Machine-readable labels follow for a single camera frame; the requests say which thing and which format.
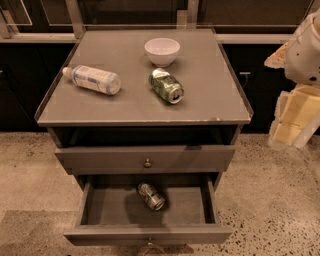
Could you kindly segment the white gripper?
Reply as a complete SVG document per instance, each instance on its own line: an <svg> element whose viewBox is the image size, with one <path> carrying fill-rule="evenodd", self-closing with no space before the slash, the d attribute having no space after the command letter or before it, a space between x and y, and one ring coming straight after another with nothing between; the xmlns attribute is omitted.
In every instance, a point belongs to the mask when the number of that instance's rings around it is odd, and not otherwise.
<svg viewBox="0 0 320 256"><path fill-rule="evenodd" d="M268 145L273 149L302 148L320 127L320 87L311 86L320 85L318 20L305 20L264 65L274 69L285 65L285 76L298 84L278 97Z"/></svg>

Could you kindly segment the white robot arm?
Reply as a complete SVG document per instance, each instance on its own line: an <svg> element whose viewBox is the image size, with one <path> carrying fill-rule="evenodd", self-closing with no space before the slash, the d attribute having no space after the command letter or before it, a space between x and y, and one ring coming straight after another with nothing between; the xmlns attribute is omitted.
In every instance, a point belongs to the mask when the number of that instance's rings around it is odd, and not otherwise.
<svg viewBox="0 0 320 256"><path fill-rule="evenodd" d="M320 10L308 15L264 65L283 68L296 84L277 99L268 145L277 150L302 148L320 126Z"/></svg>

